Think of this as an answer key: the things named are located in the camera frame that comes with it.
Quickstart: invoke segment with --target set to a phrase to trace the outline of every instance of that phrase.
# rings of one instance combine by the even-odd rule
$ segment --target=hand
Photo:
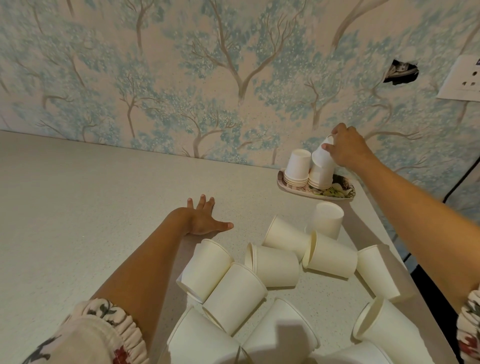
[[[330,153],[336,164],[356,172],[356,169],[376,156],[368,148],[363,136],[353,126],[340,123],[333,130],[335,145],[322,144],[322,149]]]
[[[200,196],[197,208],[193,208],[193,200],[187,200],[187,213],[190,216],[189,233],[195,235],[204,235],[212,231],[227,231],[233,228],[231,222],[217,221],[212,217],[215,199],[211,197],[206,201],[205,195]]]

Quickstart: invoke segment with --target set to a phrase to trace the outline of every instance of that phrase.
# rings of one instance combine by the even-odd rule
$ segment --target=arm
[[[200,197],[197,209],[187,207],[170,212],[160,226],[105,281],[92,298],[105,298],[134,318],[150,348],[167,292],[173,262],[182,238],[233,228],[231,222],[212,218],[215,200]]]
[[[355,172],[388,221],[459,312],[480,283],[480,228],[383,165],[354,127],[339,124],[334,161]]]

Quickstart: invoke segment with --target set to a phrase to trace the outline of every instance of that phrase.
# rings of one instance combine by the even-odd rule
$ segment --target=hole in wall
[[[393,60],[384,83],[391,82],[393,85],[409,84],[419,76],[419,69],[416,64]]]

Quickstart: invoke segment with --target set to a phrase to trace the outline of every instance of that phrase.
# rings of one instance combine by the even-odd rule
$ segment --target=stack of paper cups
[[[248,244],[245,265],[267,287],[293,287],[299,281],[299,261],[294,252]]]
[[[360,250],[357,270],[377,297],[399,302],[417,293],[407,269],[386,244]]]
[[[322,149],[322,144],[333,144],[333,143],[334,143],[334,138],[332,135],[330,135],[320,144],[317,150],[315,150],[312,153],[312,160],[317,166],[323,167],[325,169],[335,167],[335,162],[330,156],[330,153]]]
[[[394,363],[433,364],[418,328],[383,297],[363,309],[353,336],[381,347]]]
[[[378,346],[364,341],[323,357],[319,364],[393,364],[393,362]]]
[[[308,180],[312,154],[306,149],[294,149],[285,170],[284,179],[292,185],[302,185]]]
[[[326,190],[332,187],[334,171],[335,165],[320,167],[314,164],[308,175],[308,184],[319,190]]]
[[[233,261],[223,246],[213,240],[203,239],[195,247],[193,257],[178,277],[177,284],[194,300],[203,303]]]
[[[319,346],[303,315],[289,302],[276,298],[242,348],[253,363],[301,364]]]
[[[305,232],[310,234],[313,230],[316,230],[337,240],[342,227],[343,215],[344,212],[339,205],[327,201],[319,202],[305,228]]]
[[[304,268],[318,270],[345,278],[357,269],[357,252],[336,240],[312,231],[311,244],[302,259]]]
[[[270,248],[290,250],[301,261],[307,246],[310,244],[310,235],[296,229],[278,216],[273,218],[263,242]]]
[[[244,358],[240,344],[189,306],[168,338],[158,364],[236,364],[239,358]]]
[[[242,264],[232,263],[203,309],[208,318],[232,335],[267,293],[255,273]]]

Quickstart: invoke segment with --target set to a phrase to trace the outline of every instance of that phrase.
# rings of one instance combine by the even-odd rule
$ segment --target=forearm
[[[480,229],[376,158],[354,170],[457,311],[480,283]]]
[[[128,312],[150,347],[182,237],[189,231],[185,208],[160,226],[105,281],[92,298],[105,298]]]

